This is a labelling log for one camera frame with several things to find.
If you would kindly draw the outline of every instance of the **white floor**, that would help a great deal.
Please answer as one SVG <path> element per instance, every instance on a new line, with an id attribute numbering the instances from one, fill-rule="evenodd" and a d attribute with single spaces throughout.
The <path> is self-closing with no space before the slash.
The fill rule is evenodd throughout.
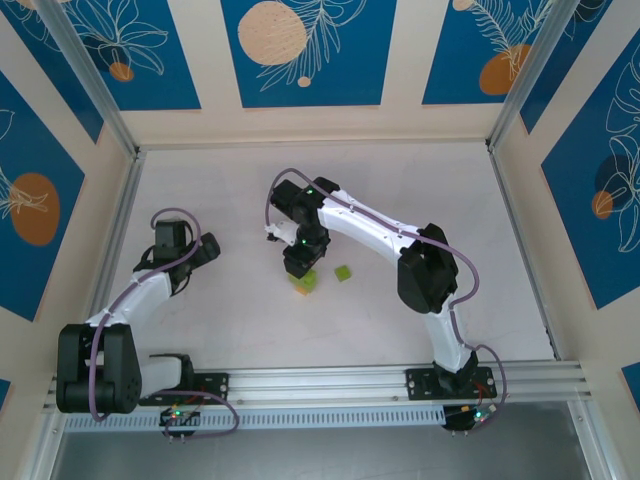
<path id="1" fill-rule="evenodd" d="M 153 151 L 122 249 L 114 292 L 153 243 L 161 208 L 192 211 L 222 255 L 161 307 L 137 338 L 143 352 L 192 356 L 196 368 L 424 363 L 432 347 L 420 315 L 396 293 L 395 269 L 360 244 L 331 235 L 304 297 L 282 264 L 284 244 L 266 241 L 264 205 L 273 177 L 295 166 L 324 176 L 372 208 L 406 223 L 442 227 L 480 271 L 478 295 L 461 307 L 470 342 L 504 360 L 553 358 L 502 197 L 481 143 L 269 145 Z M 273 218 L 281 216 L 273 212 Z M 458 292 L 471 275 L 459 263 Z M 333 269 L 353 277 L 339 283 Z"/>

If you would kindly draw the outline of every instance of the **cable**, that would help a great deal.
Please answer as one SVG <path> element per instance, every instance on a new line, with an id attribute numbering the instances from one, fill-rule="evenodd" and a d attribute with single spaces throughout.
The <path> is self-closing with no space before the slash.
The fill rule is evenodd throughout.
<path id="1" fill-rule="evenodd" d="M 493 420 L 494 417 L 497 416 L 497 412 L 499 411 L 499 409 L 504 405 L 506 399 L 507 399 L 507 376 L 505 374 L 504 371 L 504 366 L 502 365 L 502 361 L 500 360 L 500 357 L 498 357 L 498 354 L 491 348 L 488 347 L 487 345 L 484 344 L 479 344 L 479 345 L 470 345 L 467 342 L 465 342 L 462 339 L 462 336 L 460 335 L 460 330 L 458 329 L 458 320 L 456 318 L 456 314 L 454 312 L 454 308 L 456 305 L 459 305 L 463 302 L 466 302 L 467 300 L 469 300 L 470 298 L 472 298 L 477 292 L 478 292 L 478 288 L 480 288 L 480 275 L 478 274 L 478 269 L 476 268 L 476 266 L 473 264 L 473 262 L 466 256 L 464 255 L 462 252 L 460 252 L 459 250 L 456 250 L 455 248 L 447 245 L 446 243 L 442 243 L 442 242 L 438 242 L 437 240 L 433 240 L 431 238 L 427 238 L 427 237 L 423 237 L 422 235 L 418 235 L 416 233 L 413 232 L 406 232 L 403 231 L 402 229 L 400 229 L 397 225 L 393 225 L 389 222 L 387 222 L 386 220 L 383 220 L 382 218 L 377 217 L 376 215 L 374 215 L 373 213 L 360 208 L 357 205 L 352 205 L 349 202 L 346 202 L 344 200 L 342 200 L 341 198 L 335 197 L 333 195 L 331 195 L 329 192 L 327 192 L 325 189 L 323 189 L 322 187 L 320 187 L 318 184 L 316 184 L 313 180 L 311 180 L 309 177 L 307 177 L 304 173 L 302 173 L 300 170 L 298 170 L 297 168 L 285 168 L 284 170 L 282 170 L 278 175 L 276 175 L 276 178 L 273 180 L 273 182 L 271 183 L 271 188 L 269 189 L 269 195 L 267 195 L 267 204 L 265 206 L 265 212 L 264 212 L 264 218 L 265 218 L 265 222 L 267 227 L 269 225 L 271 225 L 271 221 L 269 218 L 269 207 L 271 206 L 271 194 L 273 193 L 273 190 L 275 189 L 276 185 L 278 184 L 278 181 L 285 176 L 288 173 L 294 173 L 297 176 L 299 176 L 300 178 L 302 178 L 305 182 L 307 182 L 309 185 L 311 185 L 313 188 L 315 188 L 318 192 L 320 192 L 322 195 L 324 195 L 326 198 L 329 198 L 331 200 L 333 200 L 334 202 L 336 202 L 338 205 L 341 205 L 345 208 L 348 208 L 351 211 L 357 212 L 361 215 L 364 215 L 365 217 L 369 218 L 370 220 L 373 220 L 374 222 L 376 222 L 379 225 L 382 225 L 383 227 L 385 227 L 386 229 L 392 231 L 392 232 L 397 232 L 398 236 L 407 236 L 409 238 L 413 238 L 414 240 L 418 240 L 420 242 L 429 244 L 429 245 L 433 245 L 434 247 L 438 247 L 446 252 L 451 253 L 452 255 L 455 255 L 456 257 L 458 257 L 460 260 L 462 260 L 467 267 L 469 267 L 469 270 L 471 270 L 471 274 L 473 275 L 473 287 L 471 288 L 471 290 L 466 294 L 463 295 L 462 297 L 456 298 L 454 300 L 451 301 L 451 303 L 449 303 L 449 315 L 451 316 L 451 324 L 453 326 L 453 332 L 456 336 L 456 340 L 458 341 L 458 343 L 460 345 L 465 346 L 466 348 L 468 348 L 469 350 L 472 350 L 474 352 L 477 352 L 480 349 L 484 349 L 487 350 L 496 360 L 496 363 L 498 364 L 498 369 L 500 370 L 500 376 L 502 377 L 502 396 L 500 398 L 500 402 L 498 403 L 498 410 L 496 410 L 496 413 L 493 414 L 492 417 L 488 418 L 487 421 L 485 421 L 482 425 L 486 425 L 488 424 L 490 421 Z"/>
<path id="2" fill-rule="evenodd" d="M 167 212 L 182 213 L 183 215 L 186 215 L 187 217 L 189 217 L 196 227 L 196 241 L 193 244 L 193 248 L 191 248 L 191 250 L 189 250 L 189 252 L 184 257 L 179 258 L 178 260 L 175 260 L 171 263 L 168 263 L 167 265 L 163 265 L 162 267 L 156 268 L 155 270 L 152 270 L 151 272 L 144 274 L 142 277 L 138 279 L 137 282 L 134 282 L 131 285 L 129 285 L 113 301 L 111 306 L 107 309 L 107 312 L 104 314 L 104 316 L 100 320 L 100 323 L 98 323 L 96 331 L 93 334 L 93 342 L 91 343 L 91 357 L 90 357 L 91 360 L 89 363 L 89 411 L 91 412 L 91 417 L 98 423 L 104 421 L 109 416 L 108 413 L 102 416 L 98 414 L 98 409 L 96 407 L 96 372 L 98 369 L 97 358 L 98 358 L 98 349 L 100 345 L 100 337 L 102 336 L 102 331 L 104 330 L 104 326 L 109 321 L 109 318 L 111 318 L 112 312 L 115 311 L 116 308 L 118 308 L 118 306 L 124 301 L 125 298 L 127 298 L 127 296 L 129 296 L 131 292 L 133 292 L 136 288 L 138 288 L 138 286 L 140 286 L 146 280 L 153 277 L 154 275 L 157 275 L 158 273 L 162 273 L 166 270 L 169 270 L 170 268 L 173 268 L 185 262 L 186 260 L 191 258 L 193 254 L 196 253 L 196 251 L 200 247 L 200 237 L 202 235 L 202 230 L 200 229 L 200 223 L 198 223 L 198 220 L 196 219 L 196 217 L 194 217 L 191 213 L 187 212 L 182 208 L 171 207 L 171 208 L 163 208 L 162 210 L 159 210 L 153 215 L 153 217 L 151 217 L 151 228 L 155 229 L 156 219 L 163 213 L 167 213 Z"/>
<path id="3" fill-rule="evenodd" d="M 217 437 L 224 437 L 225 435 L 230 435 L 233 432 L 235 432 L 238 427 L 240 426 L 240 415 L 238 415 L 238 412 L 236 411 L 235 408 L 233 408 L 233 406 L 227 402 L 224 398 L 219 397 L 217 395 L 214 395 L 213 393 L 209 393 L 209 392 L 198 392 L 197 390 L 160 390 L 159 392 L 156 392 L 157 395 L 180 395 L 180 396 L 185 396 L 185 397 L 203 397 L 203 398 L 213 398 L 216 402 L 221 403 L 222 405 L 224 405 L 225 407 L 227 407 L 229 409 L 229 411 L 231 412 L 231 415 L 233 415 L 233 427 L 231 427 L 229 430 L 225 430 L 223 432 L 213 432 L 213 433 L 205 433 L 202 435 L 194 435 L 192 437 L 185 437 L 184 440 L 203 440 L 205 438 L 217 438 Z M 172 424 L 172 419 L 169 419 L 169 421 L 167 421 L 167 423 L 164 426 L 164 436 L 169 438 L 171 436 L 171 434 L 169 433 L 169 427 Z"/>

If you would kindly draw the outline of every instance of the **enclosure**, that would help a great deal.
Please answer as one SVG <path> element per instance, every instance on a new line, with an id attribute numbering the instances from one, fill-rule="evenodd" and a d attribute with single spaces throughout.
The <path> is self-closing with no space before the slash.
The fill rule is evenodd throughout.
<path id="1" fill-rule="evenodd" d="M 0 11 L 2 478 L 640 475 L 635 0 Z M 331 231 L 317 283 L 292 285 L 264 218 L 286 220 L 269 199 L 289 167 L 348 192 L 345 215 L 355 199 L 393 219 L 391 245 L 434 224 L 470 259 L 480 288 L 455 312 L 491 349 L 477 355 L 495 399 L 415 391 L 443 340 L 362 237 Z M 204 400 L 172 443 L 164 407 L 97 423 L 56 405 L 61 330 L 113 316 L 164 208 L 221 253 L 134 332 L 135 351 L 224 378 L 233 435 L 191 441 L 231 426 Z M 464 300 L 473 270 L 456 263 Z M 464 405 L 495 418 L 452 436 Z"/>

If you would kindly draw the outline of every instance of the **white table surface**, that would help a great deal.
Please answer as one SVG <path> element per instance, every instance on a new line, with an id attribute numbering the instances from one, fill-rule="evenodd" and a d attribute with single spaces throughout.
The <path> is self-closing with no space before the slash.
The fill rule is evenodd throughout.
<path id="1" fill-rule="evenodd" d="M 504 360 L 551 359 L 485 146 L 480 143 L 273 144 L 148 153 L 112 297 L 153 243 L 157 210 L 190 210 L 222 255 L 196 270 L 186 291 L 160 307 L 136 338 L 141 353 L 188 353 L 196 368 L 424 363 L 433 349 L 421 316 L 396 293 L 392 265 L 338 233 L 302 296 L 282 264 L 284 244 L 266 241 L 264 204 L 273 177 L 295 166 L 324 176 L 399 221 L 444 229 L 474 261 L 480 291 L 460 307 L 472 343 Z M 293 181 L 303 186 L 299 180 Z M 274 219 L 283 218 L 273 211 Z M 339 283 L 333 269 L 352 278 Z M 458 292 L 471 275 L 458 262 Z M 481 359 L 490 357 L 481 353 Z"/>

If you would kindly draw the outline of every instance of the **green cube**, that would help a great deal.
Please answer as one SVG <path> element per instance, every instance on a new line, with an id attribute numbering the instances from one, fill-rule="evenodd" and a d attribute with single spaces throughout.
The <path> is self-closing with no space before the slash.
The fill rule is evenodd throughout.
<path id="1" fill-rule="evenodd" d="M 351 270 L 346 265 L 342 265 L 334 270 L 338 281 L 344 282 L 345 280 L 349 280 L 351 278 Z"/>
<path id="2" fill-rule="evenodd" d="M 318 283 L 318 275 L 316 274 L 316 271 L 314 269 L 311 269 L 302 278 L 296 278 L 293 275 L 289 274 L 289 281 L 296 287 L 306 290 L 307 293 L 311 293 L 313 292 L 313 289 L 316 288 L 316 285 Z"/>

